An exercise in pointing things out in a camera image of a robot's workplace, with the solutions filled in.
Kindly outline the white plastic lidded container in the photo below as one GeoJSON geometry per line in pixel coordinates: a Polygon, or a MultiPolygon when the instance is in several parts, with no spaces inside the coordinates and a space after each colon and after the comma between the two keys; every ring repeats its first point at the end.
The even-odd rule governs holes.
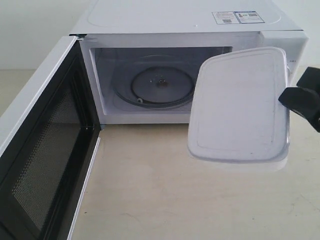
{"type": "Polygon", "coordinates": [[[286,52],[278,47],[238,50],[204,61],[188,125],[190,155],[242,172],[283,169],[290,113],[279,96],[287,86],[286,52]]]}

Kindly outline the white microwave oven body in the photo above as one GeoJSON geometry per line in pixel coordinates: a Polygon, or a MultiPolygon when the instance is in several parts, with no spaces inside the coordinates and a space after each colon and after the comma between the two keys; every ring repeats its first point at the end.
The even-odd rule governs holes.
{"type": "Polygon", "coordinates": [[[186,124],[192,100],[171,108],[143,108],[118,97],[111,86],[117,66],[150,55],[181,58],[198,69],[213,56],[276,47],[288,72],[297,69],[306,32],[271,0],[95,0],[72,36],[80,45],[99,122],[186,124]],[[265,23],[217,24],[212,12],[256,11],[265,23]]]}

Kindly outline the glass turntable plate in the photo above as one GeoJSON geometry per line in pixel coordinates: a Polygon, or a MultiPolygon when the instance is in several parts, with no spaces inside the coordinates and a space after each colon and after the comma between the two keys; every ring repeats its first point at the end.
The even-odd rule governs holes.
{"type": "Polygon", "coordinates": [[[119,64],[111,86],[125,102],[146,108],[176,108],[194,95],[196,74],[188,61],[172,55],[147,55],[119,64]]]}

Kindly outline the white printed label sticker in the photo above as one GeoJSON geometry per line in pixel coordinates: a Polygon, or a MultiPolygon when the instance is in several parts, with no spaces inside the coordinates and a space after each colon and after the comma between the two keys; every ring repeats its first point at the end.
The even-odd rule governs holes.
{"type": "Polygon", "coordinates": [[[218,25],[263,24],[265,21],[256,11],[218,11],[212,12],[218,25]]]}

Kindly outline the microwave door black window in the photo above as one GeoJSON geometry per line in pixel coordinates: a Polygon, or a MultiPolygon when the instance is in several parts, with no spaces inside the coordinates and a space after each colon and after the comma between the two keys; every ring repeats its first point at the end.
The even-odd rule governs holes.
{"type": "Polygon", "coordinates": [[[81,49],[62,37],[0,118],[0,237],[69,240],[99,146],[81,49]]]}

